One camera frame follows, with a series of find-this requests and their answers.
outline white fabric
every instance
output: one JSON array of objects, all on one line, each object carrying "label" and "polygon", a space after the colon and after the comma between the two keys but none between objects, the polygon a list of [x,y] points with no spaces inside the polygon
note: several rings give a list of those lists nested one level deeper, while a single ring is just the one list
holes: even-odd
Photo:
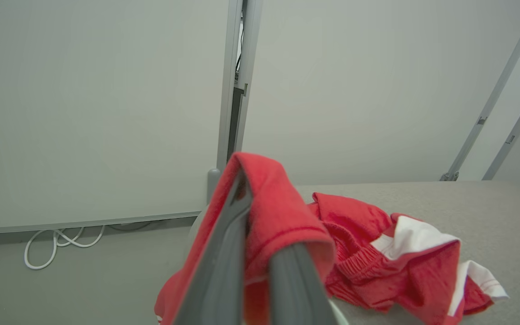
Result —
[{"label": "white fabric", "polygon": [[454,316],[456,309],[459,308],[460,301],[464,296],[464,284],[467,276],[470,276],[471,280],[493,301],[509,298],[505,289],[487,268],[474,261],[466,261],[460,263],[456,269],[455,292],[452,295],[447,313],[449,316]]},{"label": "white fabric", "polygon": [[371,245],[389,260],[394,261],[402,255],[419,253],[453,241],[460,241],[460,239],[443,234],[426,222],[399,216],[394,238],[382,234]]},{"label": "white fabric", "polygon": [[[454,241],[460,241],[460,239],[452,235],[443,234],[426,222],[407,216],[399,216],[394,238],[382,234],[371,245],[386,258],[394,261],[402,255],[419,253]],[[449,316],[455,315],[456,309],[464,296],[464,285],[467,276],[470,276],[483,293],[490,296],[493,301],[508,298],[504,288],[487,268],[474,261],[466,261],[460,263],[457,267],[455,292],[452,295],[447,313]]]}]

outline red cloth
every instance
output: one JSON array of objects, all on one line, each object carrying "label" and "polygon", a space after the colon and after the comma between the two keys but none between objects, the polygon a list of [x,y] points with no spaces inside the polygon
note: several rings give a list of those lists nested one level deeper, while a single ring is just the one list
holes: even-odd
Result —
[{"label": "red cloth", "polygon": [[208,237],[240,167],[246,172],[254,201],[250,210],[250,232],[246,238],[244,319],[249,325],[267,324],[269,295],[266,281],[268,261],[285,246],[306,242],[320,278],[324,281],[334,265],[334,243],[322,223],[304,204],[280,163],[247,153],[233,154],[227,164],[208,212],[184,267],[160,291],[154,311],[161,324],[171,324]]},{"label": "red cloth", "polygon": [[396,302],[425,324],[456,324],[506,298],[491,272],[459,263],[460,240],[403,214],[352,198],[314,193],[311,211],[336,244],[329,294],[388,312]]}]

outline gray tabletop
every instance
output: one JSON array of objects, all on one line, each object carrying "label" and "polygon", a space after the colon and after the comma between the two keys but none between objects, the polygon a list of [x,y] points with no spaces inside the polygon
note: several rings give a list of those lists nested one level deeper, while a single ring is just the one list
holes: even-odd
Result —
[{"label": "gray tabletop", "polygon": [[[511,297],[466,324],[520,323],[520,184],[497,181],[385,183],[297,187],[306,202],[312,192],[357,198],[391,214],[420,218],[462,240],[461,260],[487,267]],[[388,315],[338,302],[351,324],[418,324],[404,309]]]}]

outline white cable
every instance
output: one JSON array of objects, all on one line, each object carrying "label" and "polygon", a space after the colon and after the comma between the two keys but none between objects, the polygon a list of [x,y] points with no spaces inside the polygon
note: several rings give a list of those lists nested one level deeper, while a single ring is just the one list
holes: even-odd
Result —
[{"label": "white cable", "polygon": [[[62,230],[58,230],[58,229],[47,229],[47,230],[40,230],[38,232],[36,232],[33,237],[31,237],[31,239],[29,239],[29,241],[27,242],[27,245],[25,247],[25,252],[23,253],[23,261],[25,262],[25,265],[31,269],[42,269],[42,268],[45,268],[47,267],[49,264],[51,264],[51,262],[53,261],[53,259],[56,257],[56,253],[57,253],[57,247],[66,247],[67,245],[70,245],[70,244],[74,244],[76,245],[77,247],[81,247],[81,248],[87,248],[87,247],[91,247],[93,245],[95,245],[95,243],[99,242],[99,239],[102,238],[102,235],[103,235],[103,230],[106,228],[106,226],[102,226],[102,229],[99,231],[99,235],[97,235],[97,238],[89,243],[89,244],[81,244],[81,243],[78,243],[76,242],[76,240],[79,238],[79,236],[81,235],[81,233],[83,232],[83,229],[85,227],[81,227],[79,233],[74,237],[74,238],[70,238],[70,237],[67,237],[66,235],[64,235],[64,233],[62,231],[64,231],[65,229],[62,229]],[[29,253],[29,247],[31,246],[31,243],[33,242],[33,240],[35,239],[35,237],[39,236],[39,234],[41,234],[42,232],[44,231],[53,231],[54,234],[53,234],[53,251],[51,253],[51,257],[49,258],[49,261],[47,261],[45,264],[43,265],[40,265],[40,266],[34,266],[34,265],[31,265],[31,263],[29,262],[29,257],[28,257],[28,253]],[[65,243],[60,243],[58,238],[62,236],[67,242]]]}]

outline gray floor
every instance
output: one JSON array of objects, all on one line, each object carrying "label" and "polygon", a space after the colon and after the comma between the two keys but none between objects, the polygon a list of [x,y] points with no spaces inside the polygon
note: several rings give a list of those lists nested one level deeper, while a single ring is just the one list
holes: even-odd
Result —
[{"label": "gray floor", "polygon": [[[156,324],[153,304],[183,263],[193,221],[164,220],[137,232],[107,228],[92,247],[59,247],[52,264],[39,271],[23,264],[33,232],[1,234],[0,324]],[[87,228],[81,242],[93,241],[98,232]],[[30,250],[33,265],[51,254],[51,232],[40,237]]]}]

